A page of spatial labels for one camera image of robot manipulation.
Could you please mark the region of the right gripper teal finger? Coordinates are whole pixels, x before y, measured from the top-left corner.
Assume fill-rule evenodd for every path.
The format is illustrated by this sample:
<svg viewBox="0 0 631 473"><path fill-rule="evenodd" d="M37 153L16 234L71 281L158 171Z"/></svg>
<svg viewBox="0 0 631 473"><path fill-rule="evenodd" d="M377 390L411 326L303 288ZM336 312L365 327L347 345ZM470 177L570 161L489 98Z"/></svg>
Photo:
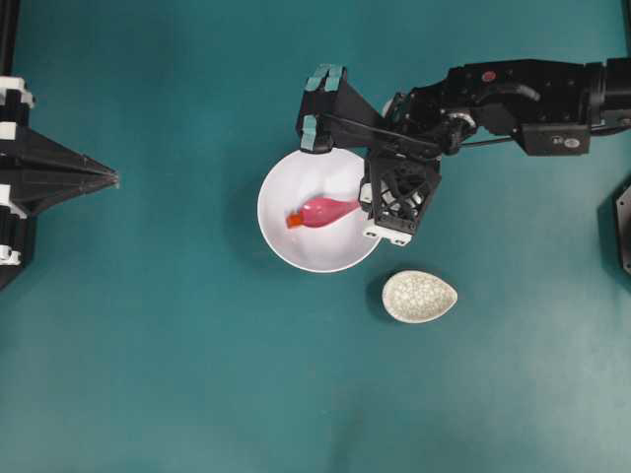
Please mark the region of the right gripper teal finger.
<svg viewBox="0 0 631 473"><path fill-rule="evenodd" d="M308 93L323 90L327 93L336 92L343 79L343 67L335 64L320 64L311 74L305 84Z"/></svg>
<svg viewBox="0 0 631 473"><path fill-rule="evenodd" d="M317 119L312 114L307 114L303 117L302 135L301 135L301 150L313 151L316 145L317 137Z"/></svg>

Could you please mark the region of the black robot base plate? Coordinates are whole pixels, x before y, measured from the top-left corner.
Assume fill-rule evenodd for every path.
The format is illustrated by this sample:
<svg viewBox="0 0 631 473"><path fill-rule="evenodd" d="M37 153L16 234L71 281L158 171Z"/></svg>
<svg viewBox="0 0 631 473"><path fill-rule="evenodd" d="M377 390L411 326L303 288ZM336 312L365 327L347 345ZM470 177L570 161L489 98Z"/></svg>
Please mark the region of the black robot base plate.
<svg viewBox="0 0 631 473"><path fill-rule="evenodd" d="M597 207L598 242L604 271L619 284L630 282L630 174Z"/></svg>

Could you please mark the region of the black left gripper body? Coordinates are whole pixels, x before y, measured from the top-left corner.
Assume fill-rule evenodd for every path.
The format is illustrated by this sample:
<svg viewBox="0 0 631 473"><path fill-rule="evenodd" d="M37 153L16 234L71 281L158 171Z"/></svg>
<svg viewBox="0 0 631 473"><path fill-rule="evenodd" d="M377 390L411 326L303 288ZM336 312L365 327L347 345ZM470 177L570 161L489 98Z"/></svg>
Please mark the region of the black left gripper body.
<svg viewBox="0 0 631 473"><path fill-rule="evenodd" d="M2 288L32 261L39 214L119 183L115 170L32 130L34 106L24 79L1 78Z"/></svg>

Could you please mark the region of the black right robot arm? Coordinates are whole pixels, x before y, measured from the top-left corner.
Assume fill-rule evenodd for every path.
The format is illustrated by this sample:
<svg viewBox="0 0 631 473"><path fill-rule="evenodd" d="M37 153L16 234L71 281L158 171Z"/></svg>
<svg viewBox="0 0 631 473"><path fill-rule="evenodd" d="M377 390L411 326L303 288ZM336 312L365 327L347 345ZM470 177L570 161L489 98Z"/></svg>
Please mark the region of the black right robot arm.
<svg viewBox="0 0 631 473"><path fill-rule="evenodd" d="M344 67L325 64L307 80L296 123L307 153L365 148L418 162L458 153L480 129L546 157L585 154L595 136L629 127L627 58L466 64L434 85L395 95L386 113L349 85Z"/></svg>

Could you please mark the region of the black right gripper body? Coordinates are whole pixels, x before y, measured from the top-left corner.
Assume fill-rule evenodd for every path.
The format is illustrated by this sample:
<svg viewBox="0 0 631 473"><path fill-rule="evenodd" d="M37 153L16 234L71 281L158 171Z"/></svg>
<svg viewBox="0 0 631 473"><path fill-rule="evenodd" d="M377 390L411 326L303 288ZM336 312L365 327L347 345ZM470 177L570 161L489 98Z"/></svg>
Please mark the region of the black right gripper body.
<svg viewBox="0 0 631 473"><path fill-rule="evenodd" d="M466 112L442 111L422 102L420 93L397 94L385 114L378 112L348 82L347 69L336 92L303 91L296 131L302 135L303 117L317 119L315 149L324 154L334 148L383 149L417 159L434 159L457 152L476 132L473 118Z"/></svg>

